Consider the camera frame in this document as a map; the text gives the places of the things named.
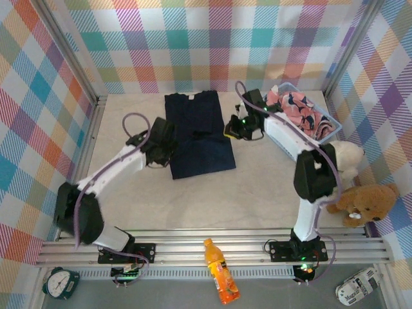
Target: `bottle label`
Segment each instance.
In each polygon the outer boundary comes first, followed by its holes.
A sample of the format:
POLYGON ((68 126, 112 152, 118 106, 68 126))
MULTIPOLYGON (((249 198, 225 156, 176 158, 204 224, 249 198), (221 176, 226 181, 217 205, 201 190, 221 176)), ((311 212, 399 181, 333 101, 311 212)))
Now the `bottle label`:
POLYGON ((209 265, 214 284, 219 291, 223 304, 227 304, 240 297, 239 290, 227 268, 224 259, 215 261, 209 265))

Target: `gray floor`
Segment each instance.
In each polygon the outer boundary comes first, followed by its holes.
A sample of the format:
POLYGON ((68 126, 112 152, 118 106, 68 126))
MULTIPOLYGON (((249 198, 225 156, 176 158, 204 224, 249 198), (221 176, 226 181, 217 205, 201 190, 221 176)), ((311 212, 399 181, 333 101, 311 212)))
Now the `gray floor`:
MULTIPOLYGON (((292 280, 236 280, 241 298, 226 308, 332 309, 348 308, 335 298, 335 287, 368 265, 334 265, 310 286, 292 280)), ((223 308, 213 281, 142 280, 129 288, 111 281, 81 281, 67 301, 46 298, 43 309, 213 309, 223 308)), ((351 309, 386 308, 380 289, 351 309)))

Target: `white teddy bear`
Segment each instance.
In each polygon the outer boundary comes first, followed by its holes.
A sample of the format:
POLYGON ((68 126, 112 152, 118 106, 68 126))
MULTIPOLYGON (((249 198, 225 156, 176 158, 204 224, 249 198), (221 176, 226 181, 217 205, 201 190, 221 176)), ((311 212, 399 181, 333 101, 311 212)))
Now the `white teddy bear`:
POLYGON ((341 177, 343 189, 350 188, 351 181, 358 176, 357 167, 365 155, 365 151, 358 145, 334 140, 330 144, 335 148, 337 170, 341 177))

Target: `teddy bear ear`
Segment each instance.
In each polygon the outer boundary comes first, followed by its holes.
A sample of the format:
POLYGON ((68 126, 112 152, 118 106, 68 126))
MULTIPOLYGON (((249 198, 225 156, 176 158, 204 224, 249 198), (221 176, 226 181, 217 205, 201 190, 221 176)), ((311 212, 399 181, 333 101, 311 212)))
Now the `teddy bear ear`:
POLYGON ((386 185, 386 187, 389 187, 395 193, 396 196, 399 196, 399 190, 397 185, 395 185, 394 183, 389 183, 386 185))

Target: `bottle cap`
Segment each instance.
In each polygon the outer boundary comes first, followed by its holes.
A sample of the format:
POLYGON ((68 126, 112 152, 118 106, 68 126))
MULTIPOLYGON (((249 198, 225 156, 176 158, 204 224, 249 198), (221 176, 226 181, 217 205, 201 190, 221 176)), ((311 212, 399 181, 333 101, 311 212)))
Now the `bottle cap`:
POLYGON ((213 243, 213 241, 212 241, 210 238, 206 239, 206 240, 203 242, 203 244, 205 245, 205 247, 211 245, 212 243, 213 243))

